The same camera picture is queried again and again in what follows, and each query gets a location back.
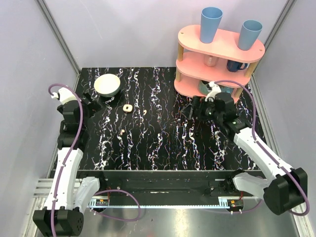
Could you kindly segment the aluminium rail frame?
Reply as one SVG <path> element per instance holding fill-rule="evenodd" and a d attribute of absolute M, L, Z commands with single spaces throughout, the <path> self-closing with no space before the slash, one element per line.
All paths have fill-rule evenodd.
<path fill-rule="evenodd" d="M 257 173 L 249 174 L 258 178 L 263 178 Z M 230 197 L 234 197 L 236 201 L 242 201 L 242 199 L 246 196 L 258 198 L 243 191 L 237 191 L 234 193 L 227 192 L 225 188 L 225 180 L 227 178 L 220 182 L 220 192 L 217 194 L 212 193 L 211 195 L 201 195 L 198 193 L 189 194 L 186 192 L 133 193 L 123 190 L 120 187 L 107 187 L 104 189 L 101 187 L 100 183 L 99 190 L 93 195 L 87 208 L 94 210 L 104 208 L 135 208 L 137 210 L 141 210 L 142 208 L 227 209 L 231 207 L 231 202 L 229 200 Z M 79 188 L 82 180 L 83 179 L 80 181 L 76 180 L 74 187 L 75 190 Z M 37 186 L 39 196 L 44 198 L 44 203 L 48 197 L 52 182 L 53 179 L 43 179 L 42 184 Z"/>

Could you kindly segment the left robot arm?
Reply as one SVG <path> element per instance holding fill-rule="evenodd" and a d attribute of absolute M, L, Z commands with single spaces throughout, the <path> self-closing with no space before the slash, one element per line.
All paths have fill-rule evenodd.
<path fill-rule="evenodd" d="M 45 237 L 78 237 L 83 229 L 84 212 L 93 195 L 102 195 L 105 181 L 83 178 L 74 189 L 79 164 L 88 140 L 85 121 L 91 117 L 92 104 L 86 104 L 66 88 L 52 94 L 60 101 L 62 114 L 57 142 L 57 166 L 51 189 L 41 210 L 33 214 L 33 222 Z"/>

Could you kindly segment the white ceramic bowl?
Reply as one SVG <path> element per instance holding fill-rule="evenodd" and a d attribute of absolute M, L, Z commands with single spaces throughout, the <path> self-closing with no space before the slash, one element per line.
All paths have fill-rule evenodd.
<path fill-rule="evenodd" d="M 103 97 L 113 97 L 120 91 L 120 78 L 114 74 L 99 76 L 94 82 L 95 91 Z"/>

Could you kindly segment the beige earbud charging case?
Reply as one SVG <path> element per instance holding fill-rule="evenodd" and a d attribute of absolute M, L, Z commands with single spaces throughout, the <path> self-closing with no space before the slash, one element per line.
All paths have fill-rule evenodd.
<path fill-rule="evenodd" d="M 124 112 L 130 113 L 130 112 L 133 111 L 133 106 L 130 105 L 130 104 L 125 104 L 122 109 L 123 109 Z"/>

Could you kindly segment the light blue mug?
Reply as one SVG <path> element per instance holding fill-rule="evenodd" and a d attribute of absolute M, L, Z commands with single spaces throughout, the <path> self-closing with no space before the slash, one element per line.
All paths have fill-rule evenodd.
<path fill-rule="evenodd" d="M 222 86 L 222 85 L 220 85 L 219 87 L 221 88 L 221 91 L 225 92 L 225 93 L 232 94 L 232 92 L 234 91 L 234 89 L 230 88 L 230 87 L 226 87 L 226 86 Z"/>

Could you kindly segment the tall blue cup left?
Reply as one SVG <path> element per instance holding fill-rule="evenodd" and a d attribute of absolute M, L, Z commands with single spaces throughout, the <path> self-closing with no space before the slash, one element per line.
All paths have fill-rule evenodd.
<path fill-rule="evenodd" d="M 206 7 L 201 11 L 200 41 L 212 43 L 222 19 L 223 12 L 217 7 Z"/>

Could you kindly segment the pink three-tier shelf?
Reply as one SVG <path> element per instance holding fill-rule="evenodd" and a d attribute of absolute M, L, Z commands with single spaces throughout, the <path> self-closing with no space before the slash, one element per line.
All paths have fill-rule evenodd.
<path fill-rule="evenodd" d="M 233 88 L 235 102 L 242 93 L 240 85 L 247 85 L 255 67 L 264 56 L 265 47 L 260 40 L 243 51 L 238 48 L 239 33 L 218 29 L 212 43 L 203 43 L 199 39 L 200 25 L 188 25 L 178 33 L 178 55 L 176 60 L 176 78 L 174 87 L 178 93 L 187 97 L 201 96 L 198 90 L 200 80 L 217 81 L 220 85 Z M 204 55 L 218 57 L 214 67 L 204 64 Z M 229 72 L 227 61 L 247 63 L 245 70 Z"/>

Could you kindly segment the tall blue cup right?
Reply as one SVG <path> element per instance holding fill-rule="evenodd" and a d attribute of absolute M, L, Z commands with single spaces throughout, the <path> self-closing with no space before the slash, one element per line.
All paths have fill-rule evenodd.
<path fill-rule="evenodd" d="M 238 38 L 238 48 L 244 51 L 249 50 L 257 40 L 263 26 L 256 20 L 244 21 Z"/>

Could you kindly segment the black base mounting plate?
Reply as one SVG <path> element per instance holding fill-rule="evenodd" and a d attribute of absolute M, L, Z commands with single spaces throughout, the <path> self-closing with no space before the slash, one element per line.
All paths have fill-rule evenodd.
<path fill-rule="evenodd" d="M 220 192 L 220 182 L 232 173 L 232 170 L 80 170 L 76 177 L 96 177 L 104 189 L 120 187 L 133 193 L 186 192 L 211 195 Z"/>

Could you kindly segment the green glazed mug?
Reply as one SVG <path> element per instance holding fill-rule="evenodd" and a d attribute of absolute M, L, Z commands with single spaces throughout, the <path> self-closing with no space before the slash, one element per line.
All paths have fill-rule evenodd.
<path fill-rule="evenodd" d="M 207 95 L 209 93 L 208 82 L 200 80 L 198 84 L 198 90 L 201 94 Z"/>

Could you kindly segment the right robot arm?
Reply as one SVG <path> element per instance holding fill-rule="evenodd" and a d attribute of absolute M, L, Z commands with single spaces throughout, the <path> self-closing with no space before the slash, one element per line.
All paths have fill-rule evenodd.
<path fill-rule="evenodd" d="M 262 199 L 276 215 L 305 203 L 306 210 L 300 215 L 308 214 L 307 173 L 302 168 L 294 169 L 284 162 L 256 136 L 254 126 L 237 115 L 230 94 L 220 92 L 214 97 L 194 96 L 181 114 L 187 119 L 213 121 L 263 172 L 265 177 L 258 178 L 245 171 L 234 171 L 224 183 L 228 195 L 235 196 L 240 191 L 249 193 Z"/>

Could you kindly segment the tall blue cup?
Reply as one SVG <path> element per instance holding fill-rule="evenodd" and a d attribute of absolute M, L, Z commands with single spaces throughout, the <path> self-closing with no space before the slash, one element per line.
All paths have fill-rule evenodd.
<path fill-rule="evenodd" d="M 244 51 L 249 50 L 257 40 L 263 26 L 256 20 L 244 21 L 238 38 L 238 48 Z"/>
<path fill-rule="evenodd" d="M 222 19 L 223 12 L 217 7 L 206 7 L 201 11 L 200 41 L 212 43 Z"/>

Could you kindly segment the pink mug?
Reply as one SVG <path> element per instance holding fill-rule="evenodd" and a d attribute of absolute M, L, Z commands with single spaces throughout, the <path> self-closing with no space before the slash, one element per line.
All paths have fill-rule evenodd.
<path fill-rule="evenodd" d="M 203 62 L 208 67 L 216 66 L 219 58 L 211 55 L 204 55 Z"/>

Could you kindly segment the dark blue mug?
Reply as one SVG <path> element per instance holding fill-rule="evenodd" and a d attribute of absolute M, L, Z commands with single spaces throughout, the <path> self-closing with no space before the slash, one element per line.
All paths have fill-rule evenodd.
<path fill-rule="evenodd" d="M 242 63 L 242 62 L 237 62 L 237 61 L 232 61 L 232 60 L 227 61 L 227 70 L 229 72 L 237 72 L 239 70 L 245 70 L 247 66 L 248 66 L 247 63 Z"/>

